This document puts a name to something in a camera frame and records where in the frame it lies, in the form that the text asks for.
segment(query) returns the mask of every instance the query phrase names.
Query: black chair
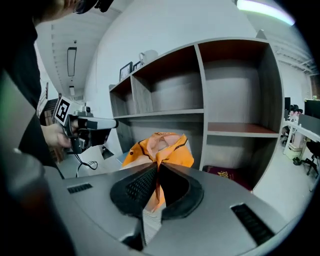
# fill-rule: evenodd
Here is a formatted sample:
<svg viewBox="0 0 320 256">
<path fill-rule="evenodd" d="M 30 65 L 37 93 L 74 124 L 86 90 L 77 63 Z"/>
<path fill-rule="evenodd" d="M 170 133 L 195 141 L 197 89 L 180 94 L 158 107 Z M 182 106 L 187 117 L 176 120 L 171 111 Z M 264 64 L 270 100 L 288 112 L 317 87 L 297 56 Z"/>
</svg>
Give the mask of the black chair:
<svg viewBox="0 0 320 256">
<path fill-rule="evenodd" d="M 312 157 L 311 157 L 312 160 L 307 158 L 306 160 L 301 161 L 301 162 L 304 162 L 304 163 L 310 165 L 310 168 L 309 168 L 308 172 L 306 173 L 306 175 L 310 174 L 311 167 L 313 167 L 313 169 L 315 170 L 315 172 L 317 174 L 316 176 L 318 177 L 319 173 L 317 170 L 317 164 L 318 164 L 318 158 L 320 157 L 320 142 L 310 141 L 310 142 L 306 143 L 306 146 L 310 150 L 310 152 L 312 153 Z"/>
</svg>

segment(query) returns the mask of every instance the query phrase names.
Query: orange fabric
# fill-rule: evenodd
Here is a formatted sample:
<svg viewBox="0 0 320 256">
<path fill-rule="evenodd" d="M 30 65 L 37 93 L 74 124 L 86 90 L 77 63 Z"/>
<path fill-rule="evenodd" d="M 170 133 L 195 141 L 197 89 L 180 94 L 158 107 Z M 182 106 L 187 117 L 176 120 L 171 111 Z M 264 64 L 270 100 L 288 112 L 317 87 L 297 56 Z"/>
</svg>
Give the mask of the orange fabric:
<svg viewBox="0 0 320 256">
<path fill-rule="evenodd" d="M 150 138 L 134 144 L 126 156 L 122 167 L 139 161 L 141 156 L 148 156 L 150 162 L 157 162 L 158 169 L 161 162 L 191 167 L 194 158 L 187 148 L 187 137 L 174 132 L 156 132 Z M 155 189 L 157 202 L 153 204 L 153 210 L 165 202 L 161 186 L 157 184 Z"/>
</svg>

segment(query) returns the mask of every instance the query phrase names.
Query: ceiling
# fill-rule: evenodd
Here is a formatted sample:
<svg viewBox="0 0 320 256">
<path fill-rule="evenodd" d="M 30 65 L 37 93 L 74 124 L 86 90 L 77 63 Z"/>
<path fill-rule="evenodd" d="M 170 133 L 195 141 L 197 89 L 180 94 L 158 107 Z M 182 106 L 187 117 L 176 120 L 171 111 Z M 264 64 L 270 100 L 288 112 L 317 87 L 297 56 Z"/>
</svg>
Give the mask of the ceiling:
<svg viewBox="0 0 320 256">
<path fill-rule="evenodd" d="M 93 8 L 87 13 L 72 13 L 36 27 L 36 43 L 43 65 L 59 93 L 69 96 L 69 86 L 74 86 L 76 95 L 83 94 L 87 73 L 101 38 L 132 1 L 114 0 L 105 13 Z M 77 47 L 74 76 L 68 76 L 69 47 Z"/>
</svg>

